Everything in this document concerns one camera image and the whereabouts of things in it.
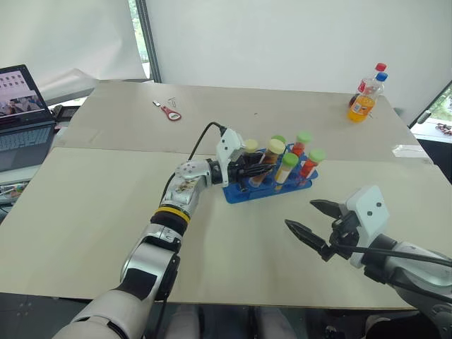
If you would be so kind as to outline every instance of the laptop keyboard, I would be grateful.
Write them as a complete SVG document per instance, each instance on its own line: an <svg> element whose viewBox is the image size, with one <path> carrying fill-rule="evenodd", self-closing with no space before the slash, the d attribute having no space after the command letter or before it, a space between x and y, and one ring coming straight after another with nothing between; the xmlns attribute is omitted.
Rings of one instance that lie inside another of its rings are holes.
<svg viewBox="0 0 452 339"><path fill-rule="evenodd" d="M31 131L0 136L0 152L45 143L49 132L50 127L44 127L42 129L33 129Z"/></svg>

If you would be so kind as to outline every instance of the laptop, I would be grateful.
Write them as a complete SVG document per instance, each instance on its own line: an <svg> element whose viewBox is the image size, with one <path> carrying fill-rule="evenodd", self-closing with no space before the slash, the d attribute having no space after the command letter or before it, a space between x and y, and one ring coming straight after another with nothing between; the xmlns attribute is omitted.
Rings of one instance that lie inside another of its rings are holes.
<svg viewBox="0 0 452 339"><path fill-rule="evenodd" d="M41 164L54 126L27 67L0 69L0 172Z"/></svg>

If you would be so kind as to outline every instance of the blue bottle cap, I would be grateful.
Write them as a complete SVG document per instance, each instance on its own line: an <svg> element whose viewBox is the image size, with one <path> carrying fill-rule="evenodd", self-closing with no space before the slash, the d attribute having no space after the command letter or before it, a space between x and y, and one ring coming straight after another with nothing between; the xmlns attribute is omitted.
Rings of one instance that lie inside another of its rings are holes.
<svg viewBox="0 0 452 339"><path fill-rule="evenodd" d="M375 79L378 81L385 81L388 78L388 74L384 72L380 72L376 75Z"/></svg>

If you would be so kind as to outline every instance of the red bottle cap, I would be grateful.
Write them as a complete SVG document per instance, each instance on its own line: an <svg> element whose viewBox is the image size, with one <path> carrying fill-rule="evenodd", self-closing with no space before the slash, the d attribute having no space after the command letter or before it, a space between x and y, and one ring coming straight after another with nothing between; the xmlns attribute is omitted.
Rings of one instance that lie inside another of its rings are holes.
<svg viewBox="0 0 452 339"><path fill-rule="evenodd" d="M379 62L375 66L375 70L378 71L378 72L384 72L385 69L386 69L386 64L383 64L382 62Z"/></svg>

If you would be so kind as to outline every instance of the green cap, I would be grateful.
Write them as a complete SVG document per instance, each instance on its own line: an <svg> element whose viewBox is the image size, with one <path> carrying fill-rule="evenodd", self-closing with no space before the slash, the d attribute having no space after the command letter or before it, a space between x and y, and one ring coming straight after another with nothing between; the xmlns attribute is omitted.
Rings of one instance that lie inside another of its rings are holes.
<svg viewBox="0 0 452 339"><path fill-rule="evenodd" d="M321 149L316 149L316 150L312 150L311 152L309 152L309 159L311 159L314 162L319 163L320 161L325 160L326 158L326 153L324 150Z"/></svg>
<svg viewBox="0 0 452 339"><path fill-rule="evenodd" d="M285 153L282 157L282 163L289 167L295 167L298 163L298 157L294 153Z"/></svg>
<svg viewBox="0 0 452 339"><path fill-rule="evenodd" d="M308 143L312 140L312 135L308 132L299 132L297 135L297 141L299 143Z"/></svg>
<svg viewBox="0 0 452 339"><path fill-rule="evenodd" d="M282 141L284 144L285 144L285 138L283 137L283 136L272 136L271 137L272 139L276 139L276 140L279 140L279 141Z"/></svg>

